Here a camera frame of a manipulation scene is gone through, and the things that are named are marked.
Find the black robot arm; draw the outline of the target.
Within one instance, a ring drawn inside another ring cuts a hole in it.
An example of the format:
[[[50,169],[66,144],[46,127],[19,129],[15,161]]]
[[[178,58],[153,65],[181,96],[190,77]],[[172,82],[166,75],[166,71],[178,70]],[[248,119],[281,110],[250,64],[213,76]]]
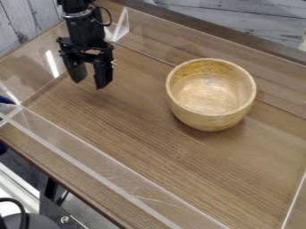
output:
[[[69,37],[58,37],[61,57],[75,83],[86,79],[86,64],[93,64],[97,89],[113,82],[115,47],[106,41],[106,28],[113,23],[111,12],[95,5],[97,0],[58,0]]]

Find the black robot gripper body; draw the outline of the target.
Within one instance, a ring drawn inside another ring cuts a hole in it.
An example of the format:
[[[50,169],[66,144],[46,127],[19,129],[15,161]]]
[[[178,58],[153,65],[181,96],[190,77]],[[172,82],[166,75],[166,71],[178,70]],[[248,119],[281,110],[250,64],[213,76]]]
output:
[[[113,64],[114,46],[106,41],[106,28],[111,21],[103,22],[99,10],[83,10],[63,15],[69,37],[58,37],[61,56],[67,66],[102,62]]]

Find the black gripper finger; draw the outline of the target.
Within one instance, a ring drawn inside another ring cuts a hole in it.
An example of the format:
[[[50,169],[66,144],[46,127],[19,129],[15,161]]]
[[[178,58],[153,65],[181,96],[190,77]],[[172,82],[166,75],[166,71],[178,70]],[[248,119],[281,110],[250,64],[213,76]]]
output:
[[[113,63],[101,59],[94,61],[97,89],[103,89],[113,81]]]
[[[87,76],[86,60],[82,55],[63,55],[63,63],[75,83]]]

